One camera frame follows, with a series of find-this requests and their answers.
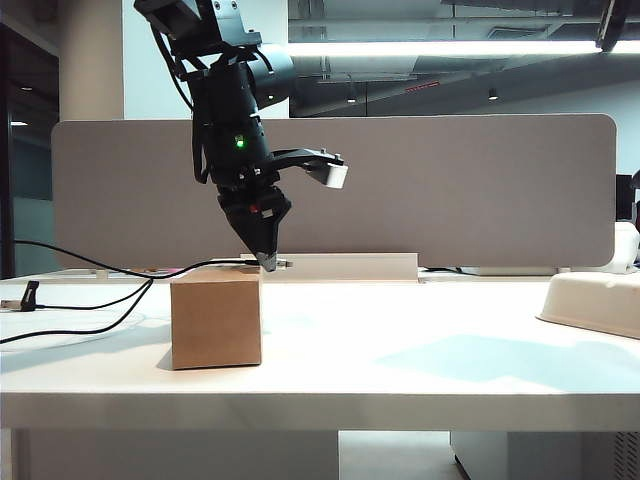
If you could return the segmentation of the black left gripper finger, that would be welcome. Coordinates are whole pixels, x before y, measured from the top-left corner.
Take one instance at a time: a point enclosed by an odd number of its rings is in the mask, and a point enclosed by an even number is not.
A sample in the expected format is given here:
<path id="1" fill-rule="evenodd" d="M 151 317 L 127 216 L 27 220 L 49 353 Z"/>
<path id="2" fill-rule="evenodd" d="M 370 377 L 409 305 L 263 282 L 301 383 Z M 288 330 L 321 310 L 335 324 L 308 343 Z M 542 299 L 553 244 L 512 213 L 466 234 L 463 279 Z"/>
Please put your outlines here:
<path id="1" fill-rule="evenodd" d="M 255 204 L 235 197 L 219 197 L 219 204 L 245 246 L 264 270 L 273 269 L 273 225 Z"/>
<path id="2" fill-rule="evenodd" d="M 268 218 L 269 227 L 269 247 L 267 250 L 267 269 L 275 270 L 277 267 L 278 253 L 278 232 L 280 222 L 284 219 L 291 208 L 291 201 L 288 199 L 279 199 L 271 208 L 272 215 Z"/>

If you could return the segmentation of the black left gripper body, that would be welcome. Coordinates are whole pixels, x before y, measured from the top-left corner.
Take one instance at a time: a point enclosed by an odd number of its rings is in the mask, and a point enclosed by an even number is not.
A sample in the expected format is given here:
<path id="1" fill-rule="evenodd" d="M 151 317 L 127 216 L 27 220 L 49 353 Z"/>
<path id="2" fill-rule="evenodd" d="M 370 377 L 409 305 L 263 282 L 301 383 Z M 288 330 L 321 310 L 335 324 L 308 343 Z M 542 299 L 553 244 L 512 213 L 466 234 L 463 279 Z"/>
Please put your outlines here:
<path id="1" fill-rule="evenodd" d="M 266 193 L 280 179 L 259 110 L 280 101 L 273 59 L 192 61 L 192 158 L 197 182 L 221 193 Z"/>

